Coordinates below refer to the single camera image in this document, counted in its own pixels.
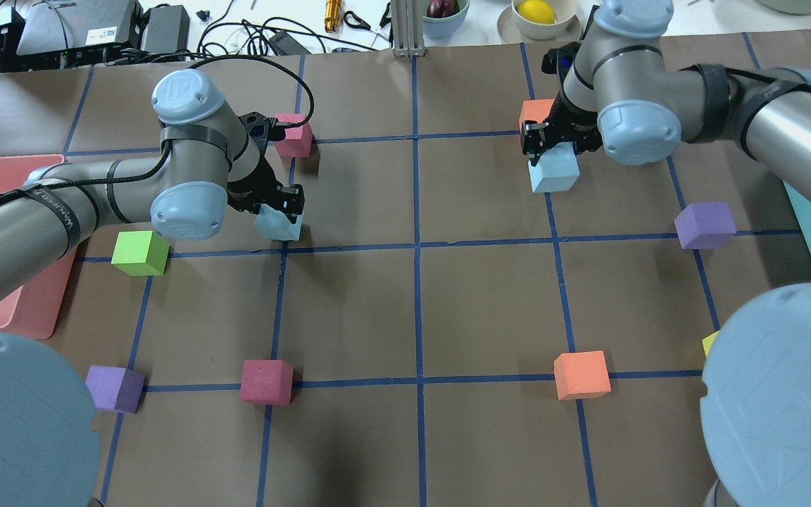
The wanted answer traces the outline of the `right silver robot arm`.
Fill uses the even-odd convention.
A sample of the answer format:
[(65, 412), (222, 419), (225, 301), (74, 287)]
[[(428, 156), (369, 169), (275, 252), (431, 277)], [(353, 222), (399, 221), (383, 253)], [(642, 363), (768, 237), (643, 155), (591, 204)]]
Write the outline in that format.
[[(604, 1), (581, 42), (541, 64), (560, 92), (522, 120), (538, 175), (577, 170), (603, 149), (638, 166), (682, 142), (734, 141), (811, 203), (811, 70), (665, 67), (669, 1)], [(811, 282), (763, 293), (725, 322), (703, 369), (705, 445), (717, 472), (707, 506), (811, 506)]]

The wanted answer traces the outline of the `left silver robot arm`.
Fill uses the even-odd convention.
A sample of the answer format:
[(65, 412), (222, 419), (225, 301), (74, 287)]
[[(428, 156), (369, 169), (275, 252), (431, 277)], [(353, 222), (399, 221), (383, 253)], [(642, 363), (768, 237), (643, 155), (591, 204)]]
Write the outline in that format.
[[(167, 239), (200, 241), (225, 212), (299, 227), (302, 186), (284, 186), (266, 147), (300, 120), (238, 115), (196, 62), (151, 95), (160, 156), (62, 163), (0, 194), (0, 301), (102, 227), (149, 223)], [(92, 394), (64, 357), (0, 332), (0, 506), (94, 506), (101, 435)]]

